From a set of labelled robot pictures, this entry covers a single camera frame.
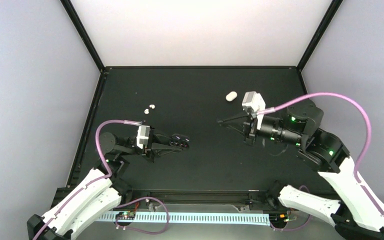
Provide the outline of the black frame post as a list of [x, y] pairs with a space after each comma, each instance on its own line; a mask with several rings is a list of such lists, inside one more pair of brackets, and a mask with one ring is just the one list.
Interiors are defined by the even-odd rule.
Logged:
[[65, 9], [68, 17], [70, 18], [73, 26], [75, 27], [78, 35], [80, 36], [81, 41], [83, 42], [84, 46], [86, 47], [89, 55], [91, 56], [92, 60], [94, 61], [97, 69], [100, 72], [103, 72], [105, 69], [105, 65], [103, 61], [101, 60], [89, 34], [87, 33], [87, 30], [85, 26], [83, 25], [73, 3], [71, 0], [60, 0], [63, 8]]
[[310, 60], [312, 54], [314, 53], [317, 45], [322, 39], [324, 33], [328, 29], [331, 21], [335, 17], [337, 11], [339, 10], [343, 0], [332, 0], [323, 15], [320, 23], [318, 24], [309, 44], [307, 45], [303, 55], [301, 56], [296, 68], [299, 73], [302, 73], [308, 61]]

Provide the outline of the black earbud charging case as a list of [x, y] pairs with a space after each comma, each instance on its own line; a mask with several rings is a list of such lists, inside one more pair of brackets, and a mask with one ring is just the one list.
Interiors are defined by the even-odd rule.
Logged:
[[175, 133], [170, 137], [169, 145], [185, 150], [190, 147], [190, 138], [186, 135]]

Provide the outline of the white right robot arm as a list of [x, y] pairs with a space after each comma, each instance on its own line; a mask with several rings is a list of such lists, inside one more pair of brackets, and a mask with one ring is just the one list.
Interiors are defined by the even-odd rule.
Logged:
[[309, 99], [292, 100], [283, 108], [283, 118], [259, 113], [244, 104], [243, 113], [219, 120], [220, 126], [240, 133], [254, 145], [261, 137], [296, 148], [296, 157], [325, 179], [338, 199], [323, 198], [276, 181], [264, 196], [273, 210], [280, 207], [302, 211], [319, 218], [346, 240], [384, 240], [384, 204], [355, 170], [345, 144], [321, 129], [323, 111]]

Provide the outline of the white earbud charging case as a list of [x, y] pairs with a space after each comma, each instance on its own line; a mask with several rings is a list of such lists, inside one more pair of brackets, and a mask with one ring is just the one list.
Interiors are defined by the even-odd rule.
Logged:
[[232, 102], [238, 97], [238, 93], [236, 91], [231, 91], [225, 96], [225, 100], [228, 102]]

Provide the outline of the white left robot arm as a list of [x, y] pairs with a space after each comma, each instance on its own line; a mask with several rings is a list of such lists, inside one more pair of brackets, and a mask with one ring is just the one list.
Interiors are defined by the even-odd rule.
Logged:
[[[109, 124], [137, 127], [137, 134], [119, 138], [101, 130]], [[142, 156], [149, 162], [161, 156], [179, 153], [190, 147], [190, 138], [181, 134], [166, 135], [142, 122], [107, 120], [95, 132], [99, 161], [86, 177], [54, 207], [27, 221], [30, 240], [75, 240], [88, 226], [108, 211], [140, 205], [141, 201], [163, 202], [152, 196], [133, 199], [131, 187], [122, 179], [129, 166], [125, 156]]]

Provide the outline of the black frame post right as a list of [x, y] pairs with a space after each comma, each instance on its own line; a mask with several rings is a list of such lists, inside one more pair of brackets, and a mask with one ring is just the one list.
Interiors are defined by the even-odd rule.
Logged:
[[331, 21], [335, 17], [337, 11], [339, 10], [343, 0], [332, 0], [323, 15], [320, 23], [318, 24], [309, 44], [307, 45], [303, 55], [301, 56], [296, 68], [299, 73], [302, 73], [308, 61], [310, 60], [312, 54], [314, 53], [317, 45], [322, 39], [324, 33], [328, 29]]

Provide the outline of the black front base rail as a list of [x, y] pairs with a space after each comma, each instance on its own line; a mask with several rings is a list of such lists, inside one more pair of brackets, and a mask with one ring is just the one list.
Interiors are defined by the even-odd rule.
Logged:
[[231, 204], [264, 203], [266, 190], [130, 190], [132, 199], [156, 198], [165, 204]]

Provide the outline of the black frame post left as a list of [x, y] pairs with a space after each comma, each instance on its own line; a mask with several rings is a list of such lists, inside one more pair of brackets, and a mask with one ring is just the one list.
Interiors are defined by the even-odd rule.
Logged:
[[87, 33], [87, 30], [85, 26], [83, 25], [73, 3], [71, 0], [60, 0], [63, 8], [65, 9], [68, 17], [70, 18], [73, 26], [75, 27], [78, 35], [80, 36], [81, 41], [83, 42], [84, 46], [86, 47], [89, 55], [91, 56], [92, 60], [94, 61], [97, 69], [100, 72], [103, 72], [105, 69], [105, 65], [103, 61], [101, 60], [89, 34]]

